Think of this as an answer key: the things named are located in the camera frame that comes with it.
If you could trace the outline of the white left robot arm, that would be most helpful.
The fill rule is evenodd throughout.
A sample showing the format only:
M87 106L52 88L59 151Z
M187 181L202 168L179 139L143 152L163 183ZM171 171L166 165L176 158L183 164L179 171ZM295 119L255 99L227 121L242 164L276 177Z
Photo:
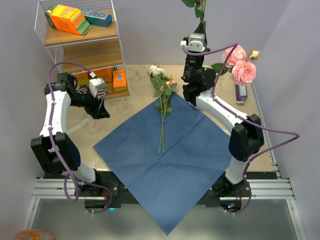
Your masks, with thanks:
M94 169L82 163L80 151L67 134L70 107L83 108L94 120L110 117L104 105L105 81L93 74L89 77L88 86L78 87L76 77L64 72L57 75L55 82L46 85L44 124L39 137L33 138L30 146L45 173L66 175L66 168L69 168L77 179L87 182L88 193L99 196L104 184L96 179Z

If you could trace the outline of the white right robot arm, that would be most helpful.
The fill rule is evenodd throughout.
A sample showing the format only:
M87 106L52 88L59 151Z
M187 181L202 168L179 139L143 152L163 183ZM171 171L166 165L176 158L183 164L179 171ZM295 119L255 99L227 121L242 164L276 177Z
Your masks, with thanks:
M227 68L224 65L203 66L205 56L212 53L208 48L206 21L200 22L193 33L183 38L181 47L186 52L181 78L185 82L184 99L209 113L230 133L231 161L222 177L222 189L227 196L233 197L241 190L240 183L245 179L250 160L265 143L261 119L256 114L247 115L235 109L214 93L218 77L224 75Z

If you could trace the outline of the beige ribbon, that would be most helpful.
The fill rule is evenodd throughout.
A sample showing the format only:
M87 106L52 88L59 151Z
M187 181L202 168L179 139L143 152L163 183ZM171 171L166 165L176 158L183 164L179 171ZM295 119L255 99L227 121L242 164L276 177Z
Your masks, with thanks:
M75 126L71 127L70 129L68 129L67 133L71 134L71 133L83 128L86 125L93 127L95 125L95 123L96 123L95 119L86 118L86 119L82 120L80 123L76 124Z

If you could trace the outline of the pink white rose stem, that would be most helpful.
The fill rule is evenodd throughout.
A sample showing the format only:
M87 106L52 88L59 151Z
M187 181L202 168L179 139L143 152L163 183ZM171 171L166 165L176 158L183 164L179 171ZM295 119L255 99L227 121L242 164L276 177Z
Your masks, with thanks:
M161 114L161 131L159 140L159 153L165 152L165 120L166 115L173 111L170 103L170 97L178 90L178 84L174 81L172 75L167 75L166 71L159 64L150 65L148 68L150 82L154 88L154 97L158 97L155 108Z

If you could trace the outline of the blue wrapping paper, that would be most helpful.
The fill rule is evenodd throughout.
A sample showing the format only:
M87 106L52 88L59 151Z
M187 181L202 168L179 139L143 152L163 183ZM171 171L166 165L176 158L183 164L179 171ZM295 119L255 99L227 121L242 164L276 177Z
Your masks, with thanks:
M178 94L161 118L152 102L119 125L94 150L169 234L225 172L229 136Z

